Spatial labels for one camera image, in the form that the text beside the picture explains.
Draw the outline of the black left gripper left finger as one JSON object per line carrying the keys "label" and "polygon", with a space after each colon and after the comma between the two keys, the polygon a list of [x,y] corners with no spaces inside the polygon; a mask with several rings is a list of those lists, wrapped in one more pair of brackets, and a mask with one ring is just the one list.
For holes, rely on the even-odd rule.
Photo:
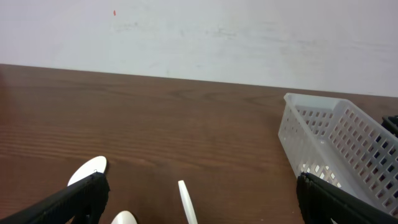
{"label": "black left gripper left finger", "polygon": [[106,176],[95,172],[42,201],[1,220],[1,224],[98,223],[108,202]]}

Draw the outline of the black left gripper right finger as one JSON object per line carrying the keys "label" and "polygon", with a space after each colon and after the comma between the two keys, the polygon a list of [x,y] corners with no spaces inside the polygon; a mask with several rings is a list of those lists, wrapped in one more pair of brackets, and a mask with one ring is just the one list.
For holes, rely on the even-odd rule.
{"label": "black left gripper right finger", "polygon": [[397,224],[396,218],[311,173],[297,177],[296,194],[305,224]]}

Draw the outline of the white spoon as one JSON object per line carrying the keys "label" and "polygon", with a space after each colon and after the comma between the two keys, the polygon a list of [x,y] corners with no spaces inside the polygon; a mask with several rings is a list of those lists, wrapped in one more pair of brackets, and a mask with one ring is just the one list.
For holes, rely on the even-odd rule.
{"label": "white spoon", "polygon": [[111,224],[137,224],[137,220],[131,212],[124,210],[114,217]]}
{"label": "white spoon", "polygon": [[195,214],[195,210],[187,190],[187,186],[183,180],[178,181],[178,188],[180,191],[180,197],[182,200],[183,209],[185,212],[185,216],[189,224],[198,224],[197,217]]}
{"label": "white spoon", "polygon": [[104,174],[107,167],[107,160],[104,156],[96,156],[87,162],[85,162],[82,166],[80,166],[75,173],[70,177],[68,181],[68,186],[78,182],[81,179],[95,173],[99,172]]}

